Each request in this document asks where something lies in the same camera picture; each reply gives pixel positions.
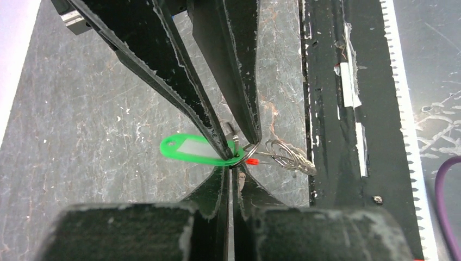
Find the metal key holder red handle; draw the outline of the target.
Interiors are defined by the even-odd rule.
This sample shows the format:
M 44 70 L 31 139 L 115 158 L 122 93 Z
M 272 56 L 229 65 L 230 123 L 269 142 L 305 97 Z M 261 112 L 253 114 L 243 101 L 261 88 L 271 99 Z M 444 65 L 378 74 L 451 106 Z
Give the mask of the metal key holder red handle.
M 264 151 L 258 151 L 253 149 L 253 145 L 245 145 L 243 150 L 250 155 L 245 163 L 254 166 L 277 163 L 286 170 L 299 171 L 308 176 L 317 175 L 314 163 L 296 147 L 278 139 L 269 139 L 265 142 L 264 149 Z

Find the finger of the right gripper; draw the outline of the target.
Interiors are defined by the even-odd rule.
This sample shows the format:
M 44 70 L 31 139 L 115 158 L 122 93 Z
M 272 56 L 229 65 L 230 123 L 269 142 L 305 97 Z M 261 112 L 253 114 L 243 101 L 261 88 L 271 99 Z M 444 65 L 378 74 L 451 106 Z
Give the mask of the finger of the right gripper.
M 256 81 L 260 1 L 188 1 L 192 35 L 241 132 L 262 139 Z

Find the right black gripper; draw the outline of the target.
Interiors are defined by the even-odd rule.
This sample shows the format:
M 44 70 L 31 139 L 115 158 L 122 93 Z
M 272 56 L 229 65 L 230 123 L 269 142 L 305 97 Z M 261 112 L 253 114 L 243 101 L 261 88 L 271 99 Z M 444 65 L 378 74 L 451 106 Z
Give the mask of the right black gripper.
M 93 27 L 120 62 L 185 114 L 222 159 L 233 158 L 165 1 L 51 2 L 74 35 Z

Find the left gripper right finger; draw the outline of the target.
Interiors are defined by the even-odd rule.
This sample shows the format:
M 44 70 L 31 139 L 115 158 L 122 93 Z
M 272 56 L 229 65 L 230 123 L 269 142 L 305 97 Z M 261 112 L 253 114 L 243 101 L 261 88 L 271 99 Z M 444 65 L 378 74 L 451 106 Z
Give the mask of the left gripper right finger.
M 289 207 L 244 166 L 232 181 L 236 260 L 413 260 L 383 209 Z

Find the key with green tag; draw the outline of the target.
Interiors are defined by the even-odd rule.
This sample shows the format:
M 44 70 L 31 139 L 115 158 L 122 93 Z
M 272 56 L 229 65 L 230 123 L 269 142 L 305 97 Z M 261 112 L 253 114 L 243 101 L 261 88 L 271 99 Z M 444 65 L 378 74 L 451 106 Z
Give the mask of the key with green tag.
M 234 167 L 245 163 L 253 153 L 245 152 L 240 146 L 238 131 L 230 122 L 226 122 L 226 127 L 230 133 L 226 136 L 225 144 L 231 149 L 231 159 L 222 159 L 205 137 L 186 133 L 177 133 L 163 139 L 159 145 L 160 153 L 172 159 L 219 167 Z

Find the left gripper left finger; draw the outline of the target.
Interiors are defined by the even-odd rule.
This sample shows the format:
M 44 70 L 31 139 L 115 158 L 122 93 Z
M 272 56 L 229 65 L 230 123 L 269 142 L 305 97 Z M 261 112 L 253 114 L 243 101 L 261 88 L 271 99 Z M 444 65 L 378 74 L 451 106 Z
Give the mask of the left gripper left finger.
M 77 204 L 51 225 L 37 260 L 226 260 L 229 168 L 179 202 Z

